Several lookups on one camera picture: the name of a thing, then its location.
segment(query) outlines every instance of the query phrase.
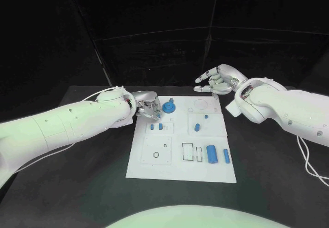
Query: black table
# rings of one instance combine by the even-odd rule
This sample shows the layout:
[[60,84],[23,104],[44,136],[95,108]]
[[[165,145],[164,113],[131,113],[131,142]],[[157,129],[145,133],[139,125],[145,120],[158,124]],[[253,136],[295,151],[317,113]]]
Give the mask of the black table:
[[[102,90],[72,86],[60,105]],[[191,87],[126,87],[157,95],[209,95]],[[125,178],[135,124],[108,129],[23,170],[0,204],[0,227],[105,227],[168,205],[230,208],[297,227],[329,227],[329,188],[302,167],[295,136],[272,120],[255,124],[225,110],[236,184]],[[307,142],[310,163],[329,176],[329,148]]]

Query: robotic hand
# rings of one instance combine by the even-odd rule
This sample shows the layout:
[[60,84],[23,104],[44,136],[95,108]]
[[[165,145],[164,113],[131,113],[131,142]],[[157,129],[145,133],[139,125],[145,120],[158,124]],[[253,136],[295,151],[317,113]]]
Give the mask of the robotic hand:
[[[86,101],[96,94],[96,100]],[[108,128],[131,124],[137,109],[139,115],[158,120],[161,106],[155,92],[129,93],[124,87],[115,87],[44,113],[1,123],[0,188],[33,158],[64,145],[73,145]]]
[[240,113],[255,123],[272,118],[281,128],[298,137],[329,146],[329,97],[301,90],[287,89],[266,78],[248,79],[229,65],[222,64],[194,80],[209,78],[207,86],[197,92],[217,95],[235,92],[226,110],[236,117]]

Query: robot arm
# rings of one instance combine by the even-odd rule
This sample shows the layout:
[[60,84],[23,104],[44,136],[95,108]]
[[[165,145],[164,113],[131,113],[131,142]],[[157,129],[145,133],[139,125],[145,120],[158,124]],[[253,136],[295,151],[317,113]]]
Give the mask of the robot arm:
[[212,92],[213,96],[235,91],[233,100],[226,106],[235,117],[242,113],[258,124],[272,118],[287,132],[329,146],[329,97],[301,90],[287,91],[266,78],[248,80],[225,64],[213,69],[194,80],[200,82],[210,77],[209,86],[196,86],[194,91]]
[[145,117],[160,118],[160,102],[152,91],[128,93],[116,87],[100,91],[95,101],[86,99],[0,124],[0,188],[33,158],[108,128],[131,124],[137,108]]

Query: blue object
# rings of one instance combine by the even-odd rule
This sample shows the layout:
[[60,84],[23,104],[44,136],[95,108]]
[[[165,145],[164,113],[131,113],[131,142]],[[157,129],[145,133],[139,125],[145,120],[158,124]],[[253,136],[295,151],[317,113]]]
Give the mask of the blue object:
[[207,154],[207,162],[210,164],[217,163],[216,147],[213,145],[206,147],[206,154]]
[[229,164],[230,161],[229,161],[229,156],[227,156],[227,150],[223,149],[223,157],[225,157],[225,163]]
[[199,124],[196,124],[194,125],[194,129],[193,129],[196,132],[200,130],[200,125]]
[[173,99],[170,98],[170,99],[168,99],[168,102],[165,102],[165,103],[162,104],[162,111],[164,111],[165,113],[173,113],[174,109],[175,109],[175,106],[174,106],[174,104],[173,104]]

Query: white board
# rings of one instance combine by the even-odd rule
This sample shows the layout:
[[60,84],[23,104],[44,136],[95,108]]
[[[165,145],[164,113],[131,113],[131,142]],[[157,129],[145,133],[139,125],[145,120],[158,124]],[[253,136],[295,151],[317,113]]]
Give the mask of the white board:
[[[170,98],[173,113],[162,113],[158,121],[137,118],[125,177],[236,183],[219,101],[213,97],[160,96],[161,104]],[[216,147],[214,164],[207,162],[209,145]],[[225,162],[223,149],[230,163]]]

